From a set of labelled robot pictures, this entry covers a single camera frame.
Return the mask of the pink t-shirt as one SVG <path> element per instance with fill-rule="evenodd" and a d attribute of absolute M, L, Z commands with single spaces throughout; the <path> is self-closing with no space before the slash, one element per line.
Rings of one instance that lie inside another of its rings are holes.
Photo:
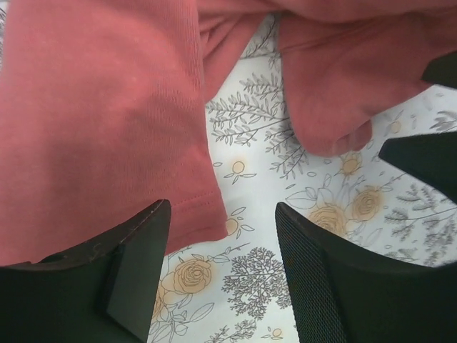
<path fill-rule="evenodd" d="M 204 107 L 280 13 L 293 130 L 318 156 L 427 88 L 454 1 L 12 1 L 1 68 L 1 263 L 37 262 L 159 199 L 168 250 L 226 236 Z"/>

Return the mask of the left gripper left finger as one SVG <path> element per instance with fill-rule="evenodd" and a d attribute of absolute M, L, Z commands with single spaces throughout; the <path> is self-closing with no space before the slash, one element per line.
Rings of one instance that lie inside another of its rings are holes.
<path fill-rule="evenodd" d="M 1 268 L 3 342 L 146 342 L 171 205 L 38 263 Z"/>

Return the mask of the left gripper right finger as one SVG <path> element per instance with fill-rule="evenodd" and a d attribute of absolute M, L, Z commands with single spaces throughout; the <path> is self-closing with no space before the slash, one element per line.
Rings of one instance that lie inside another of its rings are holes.
<path fill-rule="evenodd" d="M 454 342 L 456 264 L 364 249 L 284 203 L 276 232 L 301 342 Z"/>

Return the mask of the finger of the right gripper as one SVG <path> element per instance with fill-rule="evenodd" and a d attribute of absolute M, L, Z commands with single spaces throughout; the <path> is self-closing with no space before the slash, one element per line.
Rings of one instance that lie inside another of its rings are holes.
<path fill-rule="evenodd" d="M 456 203 L 454 131 L 388 139 L 379 158 L 438 190 Z"/>
<path fill-rule="evenodd" d="M 421 79 L 429 84 L 457 89 L 457 51 L 432 60 Z"/>

